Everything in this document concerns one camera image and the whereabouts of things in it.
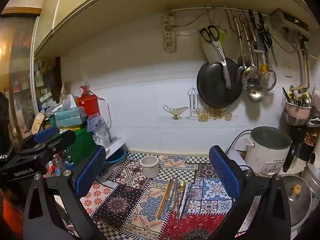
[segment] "metal screw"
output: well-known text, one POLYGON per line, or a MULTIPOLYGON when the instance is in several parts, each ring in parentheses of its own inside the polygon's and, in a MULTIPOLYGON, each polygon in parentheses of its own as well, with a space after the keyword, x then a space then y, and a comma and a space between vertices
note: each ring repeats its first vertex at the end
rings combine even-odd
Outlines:
POLYGON ((274 174, 276 180, 281 180, 281 176, 278 173, 274 174))
POLYGON ((65 170, 63 176, 68 177, 71 174, 71 170, 65 170))
POLYGON ((40 174, 40 173, 37 173, 33 178, 36 179, 36 180, 38 180, 38 179, 41 178, 41 174, 40 174))
POLYGON ((247 177, 251 177, 253 175, 252 171, 250 171, 250 170, 245 170, 243 173, 247 177))

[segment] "white ceramic cup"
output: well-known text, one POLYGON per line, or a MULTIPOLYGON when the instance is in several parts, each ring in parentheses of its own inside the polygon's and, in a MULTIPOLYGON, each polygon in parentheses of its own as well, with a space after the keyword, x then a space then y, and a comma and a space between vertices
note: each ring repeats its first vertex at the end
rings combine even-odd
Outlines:
POLYGON ((159 175, 159 159, 156 156, 148 155, 140 160, 143 175, 146 178, 155 178, 159 175))

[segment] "blue gripper pad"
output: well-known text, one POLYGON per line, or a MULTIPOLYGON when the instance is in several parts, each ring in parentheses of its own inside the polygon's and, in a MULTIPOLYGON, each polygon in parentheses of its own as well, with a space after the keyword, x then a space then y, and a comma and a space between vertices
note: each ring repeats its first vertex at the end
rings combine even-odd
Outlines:
POLYGON ((227 157, 219 146, 212 146, 210 148, 209 160, 229 197, 238 198, 241 188, 239 179, 229 167, 230 164, 233 166, 233 163, 230 163, 232 160, 227 157))
POLYGON ((94 152, 93 156, 90 155, 79 163, 72 177, 72 179, 75 180, 72 184, 78 199, 87 195, 106 160, 106 150, 104 147, 97 145, 94 152))
POLYGON ((37 133, 33 138, 33 141, 36 143, 44 142, 45 140, 57 134, 58 132, 59 128, 57 128, 56 126, 49 127, 48 129, 45 129, 42 132, 37 133))

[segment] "green box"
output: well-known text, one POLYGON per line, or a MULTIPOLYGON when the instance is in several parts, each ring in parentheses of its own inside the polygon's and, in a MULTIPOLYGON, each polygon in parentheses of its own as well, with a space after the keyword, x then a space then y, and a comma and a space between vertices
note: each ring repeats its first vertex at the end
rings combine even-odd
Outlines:
POLYGON ((93 140, 92 134, 87 132, 86 127, 75 130, 75 133, 77 137, 75 143, 67 147, 74 167, 76 167, 84 158, 90 155, 96 147, 96 143, 93 140))

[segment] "power strip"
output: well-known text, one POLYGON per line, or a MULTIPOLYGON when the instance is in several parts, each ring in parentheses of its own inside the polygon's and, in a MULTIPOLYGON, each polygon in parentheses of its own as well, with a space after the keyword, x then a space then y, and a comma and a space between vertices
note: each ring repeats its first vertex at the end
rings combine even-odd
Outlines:
POLYGON ((172 16, 164 18, 164 51, 168 53, 176 52, 176 32, 173 28, 175 25, 175 19, 172 16))

